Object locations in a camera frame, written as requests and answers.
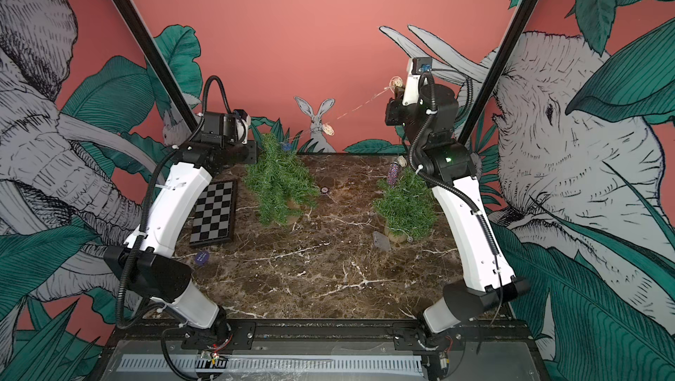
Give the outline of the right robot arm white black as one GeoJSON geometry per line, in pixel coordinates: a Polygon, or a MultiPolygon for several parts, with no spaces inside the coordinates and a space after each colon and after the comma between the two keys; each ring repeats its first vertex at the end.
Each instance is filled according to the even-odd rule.
{"type": "Polygon", "coordinates": [[[460,254],[463,276],[444,287],[422,318],[442,334],[491,309],[526,295],[530,283],[507,262],[490,225],[476,168],[454,138],[458,102],[429,71],[411,74],[388,102],[385,122],[400,126],[410,145],[406,161],[441,206],[460,254]]]}

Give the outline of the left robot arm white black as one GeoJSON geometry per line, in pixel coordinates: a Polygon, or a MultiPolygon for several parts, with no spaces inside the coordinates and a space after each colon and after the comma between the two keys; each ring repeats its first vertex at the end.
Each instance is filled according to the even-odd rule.
{"type": "Polygon", "coordinates": [[[251,164],[251,116],[242,109],[203,110],[197,128],[172,145],[153,171],[139,226],[123,244],[107,247],[104,260],[119,279],[115,324],[131,328],[150,311],[167,309],[182,324],[214,330],[224,312],[193,282],[192,270],[173,258],[180,232],[216,171],[251,164]]]}

